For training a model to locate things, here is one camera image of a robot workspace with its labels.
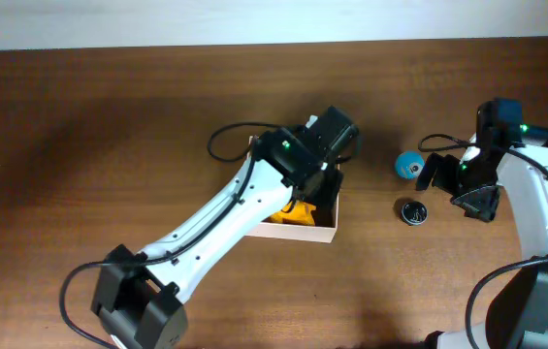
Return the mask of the blue egg-shaped toy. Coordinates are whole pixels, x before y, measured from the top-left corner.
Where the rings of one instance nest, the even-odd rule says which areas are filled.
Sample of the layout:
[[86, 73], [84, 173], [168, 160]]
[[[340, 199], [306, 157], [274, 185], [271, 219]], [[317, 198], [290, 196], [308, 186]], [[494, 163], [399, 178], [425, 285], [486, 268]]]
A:
[[395, 161], [395, 171], [403, 179], [414, 179], [422, 172], [425, 166], [423, 157], [414, 151], [401, 153]]

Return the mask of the black round wheel toy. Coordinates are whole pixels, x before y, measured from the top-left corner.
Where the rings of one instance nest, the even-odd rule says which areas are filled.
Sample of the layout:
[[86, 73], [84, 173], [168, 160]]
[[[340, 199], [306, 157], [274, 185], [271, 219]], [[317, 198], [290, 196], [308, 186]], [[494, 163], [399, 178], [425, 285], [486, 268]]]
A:
[[424, 204], [418, 201], [405, 203], [401, 208], [401, 219], [410, 226], [423, 224], [428, 218], [428, 210]]

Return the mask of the yellow toy figure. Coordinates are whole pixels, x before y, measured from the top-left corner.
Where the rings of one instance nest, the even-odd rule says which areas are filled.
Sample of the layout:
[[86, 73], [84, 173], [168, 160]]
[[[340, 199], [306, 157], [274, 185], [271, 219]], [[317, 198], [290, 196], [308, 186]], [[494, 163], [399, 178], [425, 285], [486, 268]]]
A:
[[302, 201], [291, 201], [282, 210], [272, 214], [268, 221], [275, 224], [314, 226], [316, 206]]

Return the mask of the white cardboard box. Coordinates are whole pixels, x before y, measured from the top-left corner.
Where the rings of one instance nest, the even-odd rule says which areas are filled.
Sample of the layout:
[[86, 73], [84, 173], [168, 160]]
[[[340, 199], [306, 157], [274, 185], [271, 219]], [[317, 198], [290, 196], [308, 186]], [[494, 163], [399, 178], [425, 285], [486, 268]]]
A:
[[[338, 226], [338, 191], [342, 173], [334, 163], [325, 163], [297, 139], [267, 133], [252, 140], [255, 159], [247, 188], [242, 194], [250, 220], [247, 233], [259, 238], [282, 238], [330, 243]], [[301, 225], [285, 218], [269, 223], [274, 214], [301, 203], [311, 204], [331, 215], [332, 224]]]

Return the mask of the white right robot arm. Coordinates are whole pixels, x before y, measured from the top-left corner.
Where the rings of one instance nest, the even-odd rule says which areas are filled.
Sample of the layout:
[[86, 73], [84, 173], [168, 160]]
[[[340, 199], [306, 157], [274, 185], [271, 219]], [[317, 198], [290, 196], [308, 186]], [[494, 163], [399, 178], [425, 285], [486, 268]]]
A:
[[478, 107], [468, 141], [428, 149], [416, 188], [437, 187], [469, 218], [490, 222], [500, 195], [511, 205], [522, 259], [481, 278], [459, 332], [434, 332], [427, 348], [548, 348], [548, 128], [523, 120], [520, 102], [495, 98]]

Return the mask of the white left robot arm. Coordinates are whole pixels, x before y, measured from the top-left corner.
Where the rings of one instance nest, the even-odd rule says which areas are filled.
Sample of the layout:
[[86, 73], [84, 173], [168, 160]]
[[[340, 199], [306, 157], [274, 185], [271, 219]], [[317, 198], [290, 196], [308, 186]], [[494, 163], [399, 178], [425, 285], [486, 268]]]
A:
[[294, 200], [336, 202], [342, 153], [359, 135], [341, 110], [253, 138], [239, 171], [171, 233], [105, 258], [91, 305], [112, 348], [172, 348], [187, 330], [184, 309], [211, 268], [262, 221]]

